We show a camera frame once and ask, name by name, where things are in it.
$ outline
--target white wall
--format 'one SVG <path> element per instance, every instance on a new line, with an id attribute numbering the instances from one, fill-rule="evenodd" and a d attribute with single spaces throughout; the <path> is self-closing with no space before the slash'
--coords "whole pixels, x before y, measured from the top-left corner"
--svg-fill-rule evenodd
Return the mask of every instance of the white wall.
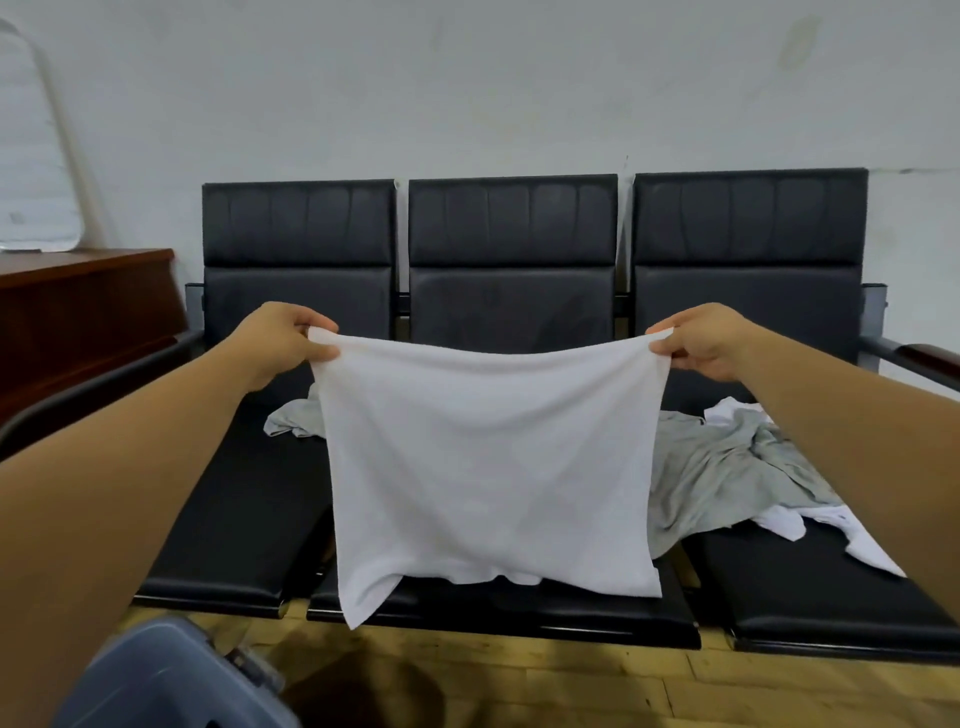
<path id="1" fill-rule="evenodd" d="M 90 243 L 176 249 L 203 182 L 862 165 L 888 333 L 960 350 L 957 0 L 0 0 Z"/>

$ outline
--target wooden cabinet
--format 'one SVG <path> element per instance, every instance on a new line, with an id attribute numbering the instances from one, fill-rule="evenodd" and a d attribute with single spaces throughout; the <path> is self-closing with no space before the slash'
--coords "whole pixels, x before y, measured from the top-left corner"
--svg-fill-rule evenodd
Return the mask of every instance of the wooden cabinet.
<path id="1" fill-rule="evenodd" d="M 0 253 L 0 424 L 186 329 L 171 250 Z"/>

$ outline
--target armrest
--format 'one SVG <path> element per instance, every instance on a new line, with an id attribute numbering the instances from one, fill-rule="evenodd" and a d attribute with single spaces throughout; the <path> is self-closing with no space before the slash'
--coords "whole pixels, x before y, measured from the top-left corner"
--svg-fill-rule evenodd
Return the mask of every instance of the armrest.
<path id="1" fill-rule="evenodd" d="M 185 364 L 203 349 L 202 331 L 185 331 L 177 341 L 154 352 L 58 392 L 18 412 L 0 427 L 0 460 L 81 420 L 154 379 Z"/>
<path id="2" fill-rule="evenodd" d="M 960 392 L 960 354 L 930 344 L 900 344 L 882 336 L 861 336 L 860 349 Z"/>

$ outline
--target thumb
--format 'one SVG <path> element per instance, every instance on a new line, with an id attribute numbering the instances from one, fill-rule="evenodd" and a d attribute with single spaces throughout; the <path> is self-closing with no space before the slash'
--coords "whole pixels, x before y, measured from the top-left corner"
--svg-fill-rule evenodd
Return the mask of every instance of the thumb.
<path id="1" fill-rule="evenodd" d="M 684 341 L 678 328 L 675 328 L 673 333 L 671 333 L 665 339 L 657 339 L 656 341 L 650 342 L 650 351 L 653 353 L 658 353 L 661 356 L 671 356 L 674 353 L 681 351 L 683 348 Z"/>
<path id="2" fill-rule="evenodd" d="M 306 358 L 308 361 L 330 361 L 339 355 L 340 350 L 331 344 L 317 344 L 312 341 L 306 342 Z"/>

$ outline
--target wrist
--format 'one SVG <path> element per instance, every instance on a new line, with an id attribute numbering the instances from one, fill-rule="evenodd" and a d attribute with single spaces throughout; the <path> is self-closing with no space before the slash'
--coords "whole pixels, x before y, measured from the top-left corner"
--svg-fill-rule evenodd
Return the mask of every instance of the wrist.
<path id="1" fill-rule="evenodd" d="M 752 321 L 744 321 L 744 327 L 732 339 L 732 345 L 726 352 L 730 360 L 734 375 L 742 380 L 747 374 L 751 363 L 763 358 L 777 335 L 769 328 L 764 328 Z"/>
<path id="2" fill-rule="evenodd" d="M 256 389 L 259 372 L 253 357 L 240 351 L 229 338 L 201 356 L 197 363 L 203 361 L 216 372 L 225 391 L 237 400 Z"/>

